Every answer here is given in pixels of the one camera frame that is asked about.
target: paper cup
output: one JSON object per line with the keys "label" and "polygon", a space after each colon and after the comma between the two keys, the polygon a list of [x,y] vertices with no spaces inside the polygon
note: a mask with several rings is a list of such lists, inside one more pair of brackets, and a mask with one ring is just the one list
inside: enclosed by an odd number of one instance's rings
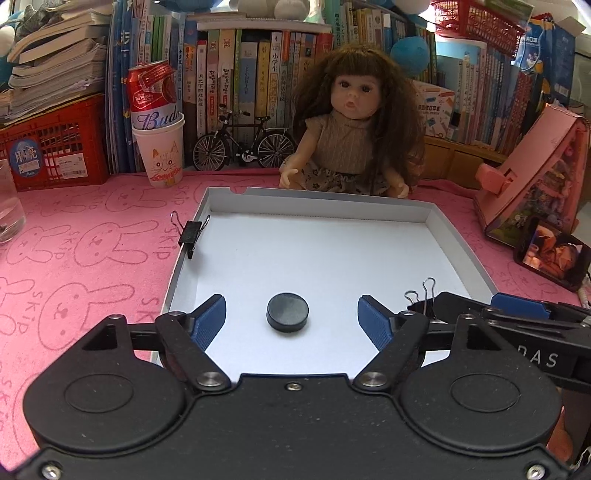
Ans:
{"label": "paper cup", "polygon": [[131,127],[142,155],[148,179],[154,187],[177,184],[183,178],[184,115],[170,125],[152,130]]}

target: doll face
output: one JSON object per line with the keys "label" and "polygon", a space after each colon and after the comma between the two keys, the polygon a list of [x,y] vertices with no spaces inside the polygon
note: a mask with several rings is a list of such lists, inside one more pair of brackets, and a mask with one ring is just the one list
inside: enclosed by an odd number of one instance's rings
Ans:
{"label": "doll face", "polygon": [[332,86],[330,103],[347,118],[369,118],[379,108],[379,87],[379,80],[369,75],[340,75]]}

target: blue gripper pad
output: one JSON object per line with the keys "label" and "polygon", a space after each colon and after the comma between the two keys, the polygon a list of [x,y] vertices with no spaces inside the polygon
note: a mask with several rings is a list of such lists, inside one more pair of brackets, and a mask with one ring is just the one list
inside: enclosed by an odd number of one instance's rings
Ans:
{"label": "blue gripper pad", "polygon": [[222,329],[225,322],[226,299],[220,297],[204,313],[195,318],[191,340],[204,352],[210,343],[213,342],[213,339]]}
{"label": "blue gripper pad", "polygon": [[508,293],[496,293],[491,300],[491,307],[500,309],[505,315],[536,320],[548,320],[550,312],[539,301],[523,299]]}
{"label": "blue gripper pad", "polygon": [[389,318],[374,308],[363,297],[357,303],[357,320],[365,335],[380,351],[394,338],[390,329]]}

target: red basket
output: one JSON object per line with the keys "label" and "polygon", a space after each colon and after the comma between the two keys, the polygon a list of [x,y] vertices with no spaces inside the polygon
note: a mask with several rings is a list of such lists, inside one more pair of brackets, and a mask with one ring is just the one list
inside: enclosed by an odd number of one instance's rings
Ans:
{"label": "red basket", "polygon": [[95,95],[0,130],[17,190],[106,182],[104,105]]}
{"label": "red basket", "polygon": [[481,40],[513,59],[522,28],[473,0],[431,0],[437,34]]}

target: blue sticker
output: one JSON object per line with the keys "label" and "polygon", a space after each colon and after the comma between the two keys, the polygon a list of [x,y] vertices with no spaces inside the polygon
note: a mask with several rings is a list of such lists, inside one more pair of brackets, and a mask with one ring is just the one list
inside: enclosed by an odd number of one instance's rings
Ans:
{"label": "blue sticker", "polygon": [[10,149],[10,166],[21,177],[34,177],[41,171],[41,148],[32,138],[15,141]]}

